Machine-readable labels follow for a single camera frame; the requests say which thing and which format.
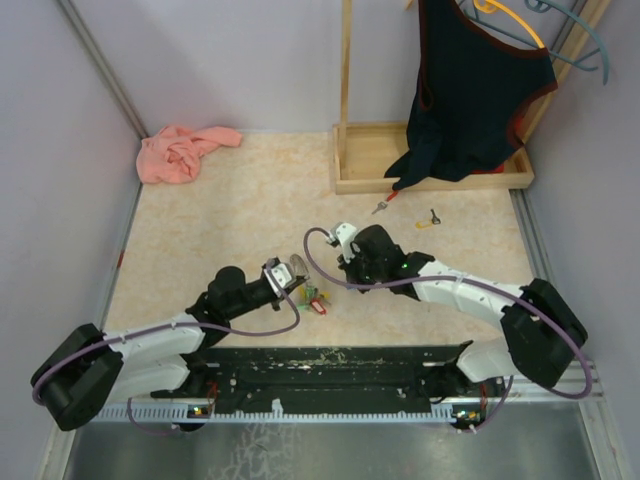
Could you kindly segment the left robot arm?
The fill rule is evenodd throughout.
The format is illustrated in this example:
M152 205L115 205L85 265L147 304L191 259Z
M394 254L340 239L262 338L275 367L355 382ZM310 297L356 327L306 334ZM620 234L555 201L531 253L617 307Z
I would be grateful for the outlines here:
M263 266L247 281L235 266L219 270L196 302L169 320L112 333L87 323L75 328L31 377L32 397L62 431L90 422L105 406L155 392L194 397L208 373L189 355L234 333L232 320L264 306L279 309L299 279L285 263Z

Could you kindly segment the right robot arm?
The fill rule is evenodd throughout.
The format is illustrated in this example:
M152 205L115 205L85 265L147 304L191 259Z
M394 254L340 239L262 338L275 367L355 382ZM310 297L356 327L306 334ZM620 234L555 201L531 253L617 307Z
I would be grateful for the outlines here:
M535 278L524 286L491 282L455 270L422 252L405 253L380 225L340 223L329 244L341 253L347 283L363 292L388 289L415 301L451 307L499 330L498 338L471 341L446 372L448 387L470 395L485 380L521 374L551 390L588 334L557 289Z

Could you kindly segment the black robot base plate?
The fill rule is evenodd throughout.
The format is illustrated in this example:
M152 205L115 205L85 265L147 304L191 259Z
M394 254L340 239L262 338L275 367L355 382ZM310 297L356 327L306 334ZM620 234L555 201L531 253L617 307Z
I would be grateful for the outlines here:
M455 365L459 346L216 347L185 354L189 374L155 399L203 398L219 414L428 413L454 398L493 399L495 380L468 379Z

